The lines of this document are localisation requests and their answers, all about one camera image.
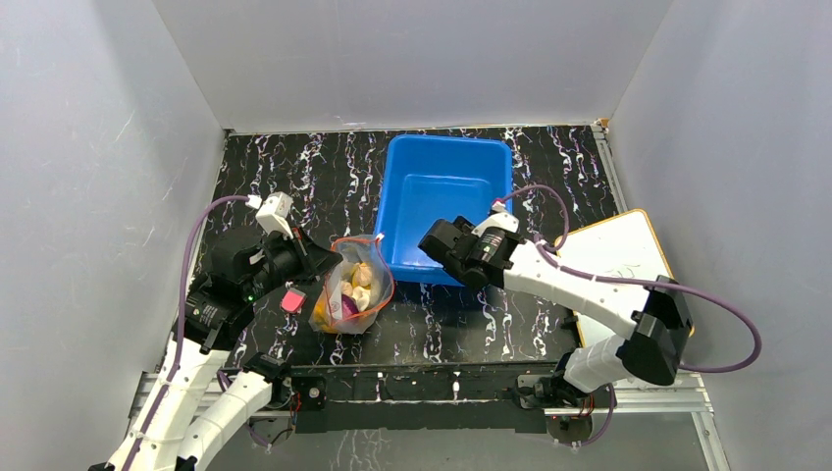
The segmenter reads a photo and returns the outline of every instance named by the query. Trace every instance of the marble tabletop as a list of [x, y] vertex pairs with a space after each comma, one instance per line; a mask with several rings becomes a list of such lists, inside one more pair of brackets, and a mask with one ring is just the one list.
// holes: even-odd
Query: marble tabletop
[[[552, 186], [570, 209], [572, 228], [616, 214], [588, 126], [232, 135], [214, 196], [287, 192], [294, 198], [294, 222], [325, 246], [341, 236], [371, 234], [388, 144], [403, 132], [506, 142], [514, 186]], [[560, 234], [558, 213], [554, 200], [541, 193], [514, 200], [526, 236]], [[220, 232], [245, 224], [256, 224], [245, 206], [217, 210], [206, 225], [202, 252]], [[559, 329], [570, 312], [497, 288], [397, 283], [393, 301], [363, 336], [313, 332], [307, 319], [277, 308], [279, 302], [267, 297], [257, 303], [256, 320], [242, 334], [229, 366], [240, 366], [257, 351], [292, 365], [320, 366], [556, 361], [577, 346], [573, 331]]]

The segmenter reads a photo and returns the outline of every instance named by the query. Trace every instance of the red object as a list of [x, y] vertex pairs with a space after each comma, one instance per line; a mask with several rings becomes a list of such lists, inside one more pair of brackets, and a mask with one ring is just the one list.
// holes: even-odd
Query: red object
[[281, 301], [281, 307], [289, 314], [297, 314], [300, 308], [303, 307], [303, 301], [306, 300], [306, 293], [295, 288], [290, 288]]

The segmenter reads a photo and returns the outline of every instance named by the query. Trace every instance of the marble surface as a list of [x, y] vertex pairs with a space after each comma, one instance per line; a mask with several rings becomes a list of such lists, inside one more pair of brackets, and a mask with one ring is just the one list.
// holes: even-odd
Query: marble surface
[[[572, 228], [616, 214], [589, 127], [526, 127], [408, 131], [500, 139], [512, 149], [515, 187], [546, 183], [570, 208]], [[228, 139], [215, 197], [285, 191], [292, 217], [315, 240], [371, 234], [390, 140], [398, 131], [238, 135]], [[554, 237], [562, 231], [556, 203], [540, 193], [514, 200], [521, 232]], [[218, 210], [203, 244], [221, 231], [255, 224], [243, 205]], [[307, 319], [286, 316], [278, 299], [258, 302], [257, 318], [230, 360], [239, 366], [256, 351], [292, 365], [426, 364], [557, 360], [576, 346], [558, 327], [571, 313], [531, 295], [497, 288], [472, 291], [398, 283], [393, 302], [363, 336], [315, 333]]]

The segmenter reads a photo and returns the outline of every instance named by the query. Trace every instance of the floor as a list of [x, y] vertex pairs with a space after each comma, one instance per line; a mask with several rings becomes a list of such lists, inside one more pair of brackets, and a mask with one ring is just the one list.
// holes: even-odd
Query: floor
[[[514, 185], [552, 185], [572, 208], [568, 217], [573, 228], [616, 214], [614, 193], [590, 127], [409, 132], [505, 141], [513, 151]], [[215, 197], [266, 196], [282, 190], [294, 198], [295, 222], [321, 243], [339, 236], [371, 234], [387, 145], [399, 133], [231, 136]], [[253, 215], [245, 208], [230, 208], [209, 221], [206, 244], [224, 229], [253, 223]], [[525, 235], [537, 231], [555, 235], [562, 229], [550, 198], [529, 194], [515, 200], [514, 208]], [[243, 334], [229, 366], [239, 366], [256, 351], [296, 365], [354, 365], [356, 371], [362, 364], [373, 363], [551, 361], [577, 344], [570, 331], [558, 329], [569, 312], [517, 293], [483, 295], [463, 288], [398, 284], [395, 302], [364, 336], [314, 333], [304, 320], [286, 318], [270, 304], [267, 300], [258, 305], [257, 321]], [[593, 449], [582, 449], [577, 455], [553, 446], [548, 435], [513, 430], [379, 429], [300, 434], [271, 454], [252, 446], [250, 438], [239, 433], [210, 469], [576, 470], [600, 469], [610, 463], [619, 470], [705, 469], [690, 414], [622, 414], [608, 433], [609, 437]], [[650, 444], [650, 452], [644, 452], [644, 444]]]

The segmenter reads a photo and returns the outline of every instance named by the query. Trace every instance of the wall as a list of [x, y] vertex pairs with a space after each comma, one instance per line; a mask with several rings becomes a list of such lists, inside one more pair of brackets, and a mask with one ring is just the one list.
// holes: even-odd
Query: wall
[[[736, 470], [832, 458], [830, 24], [828, 2], [676, 1], [610, 125], [677, 277], [761, 329], [752, 368], [706, 379]], [[696, 307], [691, 362], [748, 353], [738, 322]]]
[[159, 359], [223, 133], [149, 0], [3, 2], [0, 129], [2, 467], [86, 469]]
[[670, 0], [154, 0], [223, 128], [609, 117]]

